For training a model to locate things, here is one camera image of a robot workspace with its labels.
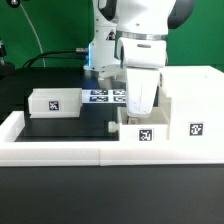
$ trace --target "white container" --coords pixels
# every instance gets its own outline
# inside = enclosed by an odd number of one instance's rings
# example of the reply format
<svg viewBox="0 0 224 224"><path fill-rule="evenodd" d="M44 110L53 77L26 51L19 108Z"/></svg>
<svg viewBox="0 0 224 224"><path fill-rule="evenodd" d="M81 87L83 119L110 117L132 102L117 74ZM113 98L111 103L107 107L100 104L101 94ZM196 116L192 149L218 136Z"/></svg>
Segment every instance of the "white container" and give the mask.
<svg viewBox="0 0 224 224"><path fill-rule="evenodd" d="M118 108L119 140L121 142L154 142L168 139L168 124L159 108L153 108L149 118L139 118L138 124L128 125L127 109Z"/></svg>
<svg viewBox="0 0 224 224"><path fill-rule="evenodd" d="M161 70L159 107L170 123L169 140L224 137L224 75L209 67Z"/></svg>
<svg viewBox="0 0 224 224"><path fill-rule="evenodd" d="M79 117L82 89L34 89L28 102L31 118Z"/></svg>

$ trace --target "white cube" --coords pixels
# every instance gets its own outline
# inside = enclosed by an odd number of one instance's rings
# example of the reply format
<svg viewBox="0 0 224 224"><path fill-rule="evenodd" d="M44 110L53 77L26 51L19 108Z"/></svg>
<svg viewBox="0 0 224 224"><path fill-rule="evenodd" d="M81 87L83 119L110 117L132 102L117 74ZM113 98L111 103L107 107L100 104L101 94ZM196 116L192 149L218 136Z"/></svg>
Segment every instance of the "white cube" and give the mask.
<svg viewBox="0 0 224 224"><path fill-rule="evenodd" d="M82 89L34 89L28 102L31 118L79 117Z"/></svg>

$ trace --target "cable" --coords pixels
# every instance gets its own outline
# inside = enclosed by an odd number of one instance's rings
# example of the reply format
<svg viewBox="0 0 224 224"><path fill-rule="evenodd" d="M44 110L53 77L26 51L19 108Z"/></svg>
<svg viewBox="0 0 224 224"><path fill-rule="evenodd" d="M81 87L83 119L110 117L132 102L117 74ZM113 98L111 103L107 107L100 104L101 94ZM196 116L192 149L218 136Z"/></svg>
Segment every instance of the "cable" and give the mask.
<svg viewBox="0 0 224 224"><path fill-rule="evenodd" d="M30 20L28 14L27 14L25 8L23 7L22 3L20 4L20 7L21 7L22 12L23 12L24 16L26 17L28 23L30 24L30 27L31 27L31 29L32 29L32 31L34 33L34 36L35 36L36 40L37 40L37 44L39 46L40 52L41 52L41 54L43 54L43 48L42 48L42 45L41 45L39 36L38 36L38 34L37 34L34 26L33 26L33 23L31 22L31 20ZM43 65L44 65L44 68L45 68L46 67L46 62L45 62L45 59L44 58L43 58Z"/></svg>
<svg viewBox="0 0 224 224"><path fill-rule="evenodd" d="M48 55L55 55L55 54L68 54L68 53L76 53L75 50L60 50L60 51L49 51L43 54L40 54L38 56L36 56L35 58L32 58L30 60L28 60L26 63L24 63L24 65L22 66L22 68L29 68L32 66L33 63L35 63L37 60L39 59L44 59L44 58L49 58L49 59L74 59L74 60L86 60L86 58L82 58L82 57L74 57L74 58L66 58L66 57L48 57Z"/></svg>
<svg viewBox="0 0 224 224"><path fill-rule="evenodd" d="M42 53L42 54L36 56L35 58L32 58L32 59L30 59L29 61L27 61L27 62L23 65L23 68L25 68L25 67L31 67L31 65L32 65L36 60L39 60L40 58L44 58L44 56L47 56L47 55L54 55L54 54L65 54L65 53L75 53L75 50L60 50L60 51L49 51L49 52Z"/></svg>

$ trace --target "black table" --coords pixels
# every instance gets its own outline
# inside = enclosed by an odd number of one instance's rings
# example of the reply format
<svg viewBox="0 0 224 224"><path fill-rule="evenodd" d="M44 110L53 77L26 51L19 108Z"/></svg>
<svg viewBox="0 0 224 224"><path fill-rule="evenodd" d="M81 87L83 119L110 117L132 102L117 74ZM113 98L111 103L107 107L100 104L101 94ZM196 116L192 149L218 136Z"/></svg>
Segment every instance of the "black table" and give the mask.
<svg viewBox="0 0 224 224"><path fill-rule="evenodd" d="M81 73L34 68L0 80L1 120L27 112L33 88L98 88ZM0 223L223 224L224 166L2 167Z"/></svg>

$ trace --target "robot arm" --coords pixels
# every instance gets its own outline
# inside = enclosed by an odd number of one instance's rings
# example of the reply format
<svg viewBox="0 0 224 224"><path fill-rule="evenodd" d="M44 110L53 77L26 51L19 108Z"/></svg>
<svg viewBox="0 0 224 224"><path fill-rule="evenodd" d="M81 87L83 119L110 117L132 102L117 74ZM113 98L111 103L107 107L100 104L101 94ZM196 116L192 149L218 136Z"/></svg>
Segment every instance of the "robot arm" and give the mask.
<svg viewBox="0 0 224 224"><path fill-rule="evenodd" d="M147 118L154 103L159 69L166 63L168 19L171 15L169 26L180 26L191 14L193 0L101 1L104 16L112 21L117 17L115 56L126 77L127 113L131 118ZM116 2L116 9L106 9L115 7L112 2Z"/></svg>

